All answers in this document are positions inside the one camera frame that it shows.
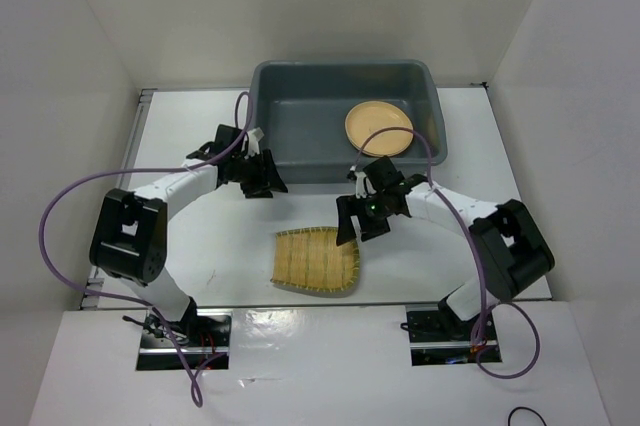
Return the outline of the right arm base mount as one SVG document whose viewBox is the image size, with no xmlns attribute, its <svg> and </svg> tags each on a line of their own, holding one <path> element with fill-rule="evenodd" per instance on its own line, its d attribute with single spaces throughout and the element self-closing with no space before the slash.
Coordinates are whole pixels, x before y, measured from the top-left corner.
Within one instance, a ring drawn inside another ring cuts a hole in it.
<svg viewBox="0 0 640 426">
<path fill-rule="evenodd" d="M 460 322 L 430 304 L 408 305 L 405 310 L 400 328 L 407 334 L 414 367 L 473 364 L 478 352 L 483 352 L 486 362 L 502 361 L 492 316 L 487 319 L 482 344 L 474 346 L 475 319 Z"/>
</svg>

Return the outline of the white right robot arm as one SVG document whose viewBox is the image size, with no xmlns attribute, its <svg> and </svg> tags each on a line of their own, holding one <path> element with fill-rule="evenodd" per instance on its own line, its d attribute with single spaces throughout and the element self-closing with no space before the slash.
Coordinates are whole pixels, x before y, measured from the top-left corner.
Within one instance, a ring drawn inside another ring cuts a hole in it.
<svg viewBox="0 0 640 426">
<path fill-rule="evenodd" d="M 363 169 L 351 167 L 354 194 L 336 200 L 336 243 L 369 241 L 389 232 L 389 219 L 425 220 L 463 237 L 476 275 L 438 304 L 438 327 L 450 339 L 463 337 L 491 307 L 512 301 L 555 266 L 554 256 L 528 208 L 456 193 L 427 174 L 405 176 L 383 156 Z"/>
</svg>

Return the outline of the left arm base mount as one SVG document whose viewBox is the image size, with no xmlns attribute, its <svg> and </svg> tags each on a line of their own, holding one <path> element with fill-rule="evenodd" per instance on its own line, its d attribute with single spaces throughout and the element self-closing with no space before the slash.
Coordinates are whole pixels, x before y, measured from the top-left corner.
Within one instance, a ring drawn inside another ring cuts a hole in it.
<svg viewBox="0 0 640 426">
<path fill-rule="evenodd" d="M 195 371 L 227 370 L 232 327 L 230 309 L 201 309 L 204 323 L 194 335 L 175 332 L 188 366 Z M 171 371 L 182 369 L 176 349 L 158 319 L 147 314 L 143 320 L 123 315 L 122 320 L 136 325 L 141 333 L 136 363 L 137 371 Z"/>
</svg>

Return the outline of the yellow plate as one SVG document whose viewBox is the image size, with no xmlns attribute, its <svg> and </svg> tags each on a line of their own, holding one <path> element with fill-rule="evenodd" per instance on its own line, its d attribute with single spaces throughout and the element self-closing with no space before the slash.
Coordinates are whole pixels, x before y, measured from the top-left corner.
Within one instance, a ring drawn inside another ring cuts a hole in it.
<svg viewBox="0 0 640 426">
<path fill-rule="evenodd" d="M 351 145 L 368 156 L 396 156 L 413 141 L 409 116 L 385 101 L 357 104 L 347 113 L 344 126 Z"/>
</svg>

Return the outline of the woven bamboo tray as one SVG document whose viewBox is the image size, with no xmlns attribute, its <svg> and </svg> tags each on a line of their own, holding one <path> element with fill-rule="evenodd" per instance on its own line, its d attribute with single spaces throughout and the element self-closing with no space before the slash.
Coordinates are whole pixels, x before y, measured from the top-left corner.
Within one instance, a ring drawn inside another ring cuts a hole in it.
<svg viewBox="0 0 640 426">
<path fill-rule="evenodd" d="M 275 234 L 271 283 L 301 294 L 349 294 L 360 279 L 356 240 L 337 245 L 336 227 L 309 227 Z"/>
</svg>

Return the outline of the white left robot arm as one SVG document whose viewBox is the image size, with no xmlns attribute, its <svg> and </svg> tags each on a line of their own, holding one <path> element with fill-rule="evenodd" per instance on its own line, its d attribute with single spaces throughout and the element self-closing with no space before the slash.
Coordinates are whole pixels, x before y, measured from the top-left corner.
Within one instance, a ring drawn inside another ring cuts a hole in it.
<svg viewBox="0 0 640 426">
<path fill-rule="evenodd" d="M 89 250 L 92 265 L 120 280 L 165 318 L 163 333 L 176 345 L 193 342 L 210 322 L 165 267 L 168 223 L 200 197 L 237 183 L 247 199 L 286 193 L 261 129 L 221 125 L 212 141 L 186 156 L 181 167 L 132 191 L 112 189 L 104 197 Z"/>
</svg>

